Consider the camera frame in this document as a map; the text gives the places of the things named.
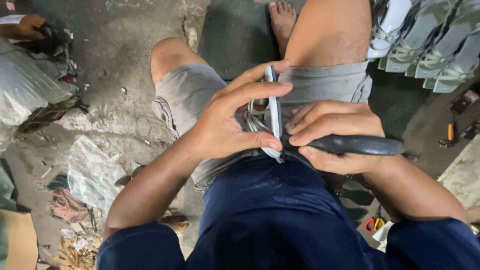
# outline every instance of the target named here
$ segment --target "person's hand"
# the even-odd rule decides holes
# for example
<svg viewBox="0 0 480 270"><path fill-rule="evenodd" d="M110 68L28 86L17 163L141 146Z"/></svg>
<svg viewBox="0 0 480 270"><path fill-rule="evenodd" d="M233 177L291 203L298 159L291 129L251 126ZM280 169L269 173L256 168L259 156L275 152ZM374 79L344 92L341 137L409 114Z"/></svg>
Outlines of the person's hand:
<svg viewBox="0 0 480 270"><path fill-rule="evenodd" d="M277 73L283 73L290 63L276 61L249 69L214 94L197 124L181 138L190 142L191 154L198 159L218 159L250 148L282 149L280 140L272 133L243 132L235 119L235 112L250 100L279 97L292 90L292 83L259 82L269 65L273 65Z"/></svg>
<svg viewBox="0 0 480 270"><path fill-rule="evenodd" d="M333 100L316 100L300 110L292 111L292 118L285 125L293 146L306 157L317 170L338 174L363 173L377 169L381 156L358 154L330 154L306 146L311 141L330 135L371 135L385 137L380 118L363 103Z"/></svg>

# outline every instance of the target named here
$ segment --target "clear plastic bag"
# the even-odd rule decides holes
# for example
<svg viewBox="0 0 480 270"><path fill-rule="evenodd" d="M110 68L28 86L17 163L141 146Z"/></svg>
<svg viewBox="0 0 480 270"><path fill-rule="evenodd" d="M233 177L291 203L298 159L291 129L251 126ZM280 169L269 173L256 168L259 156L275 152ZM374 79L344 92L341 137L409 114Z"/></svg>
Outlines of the clear plastic bag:
<svg viewBox="0 0 480 270"><path fill-rule="evenodd" d="M78 136L67 156L68 186L72 196L107 214L120 192L114 183L126 175L116 163L119 157L117 154L109 158L85 135Z"/></svg>

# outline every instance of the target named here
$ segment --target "foot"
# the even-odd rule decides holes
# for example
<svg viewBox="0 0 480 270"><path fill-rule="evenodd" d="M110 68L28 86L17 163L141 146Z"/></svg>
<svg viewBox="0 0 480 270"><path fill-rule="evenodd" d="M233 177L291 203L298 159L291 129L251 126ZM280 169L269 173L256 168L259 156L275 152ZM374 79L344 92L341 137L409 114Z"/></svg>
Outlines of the foot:
<svg viewBox="0 0 480 270"><path fill-rule="evenodd" d="M278 41L280 56L285 58L288 39L292 34L293 26L297 19L297 12L286 2L271 2L269 5L272 28Z"/></svg>

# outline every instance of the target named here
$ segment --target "toe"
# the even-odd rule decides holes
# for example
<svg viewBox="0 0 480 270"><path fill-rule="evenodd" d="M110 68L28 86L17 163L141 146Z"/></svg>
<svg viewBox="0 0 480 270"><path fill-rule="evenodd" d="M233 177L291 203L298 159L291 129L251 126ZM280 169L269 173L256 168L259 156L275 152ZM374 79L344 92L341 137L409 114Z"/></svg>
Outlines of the toe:
<svg viewBox="0 0 480 270"><path fill-rule="evenodd" d="M270 12L270 14L278 14L278 9L276 7L276 2L270 2L270 4L268 5L268 10Z"/></svg>
<svg viewBox="0 0 480 270"><path fill-rule="evenodd" d="M283 10L285 11L285 13L288 12L288 3L287 2L283 2Z"/></svg>
<svg viewBox="0 0 480 270"><path fill-rule="evenodd" d="M277 2L277 3L276 3L276 6L277 6L277 8L278 8L278 13L279 13L279 14L282 14L282 13L283 13L283 4L282 4L282 2Z"/></svg>

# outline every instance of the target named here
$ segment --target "grey shorts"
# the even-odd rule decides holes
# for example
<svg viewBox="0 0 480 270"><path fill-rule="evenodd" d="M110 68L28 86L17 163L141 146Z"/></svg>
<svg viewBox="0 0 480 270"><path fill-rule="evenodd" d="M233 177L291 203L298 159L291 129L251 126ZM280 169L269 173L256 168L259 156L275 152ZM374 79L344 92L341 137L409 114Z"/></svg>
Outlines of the grey shorts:
<svg viewBox="0 0 480 270"><path fill-rule="evenodd" d="M368 62L331 67L290 67L278 78L292 82L293 90L280 98L282 120L291 118L291 110L314 100L339 100L368 103L372 79L365 73ZM156 84L154 113L163 120L174 136L180 138L197 122L213 94L227 84L215 70L204 64L182 66L168 73ZM206 190L215 177L244 157L256 155L252 149L223 159L202 161L192 174L197 190Z"/></svg>

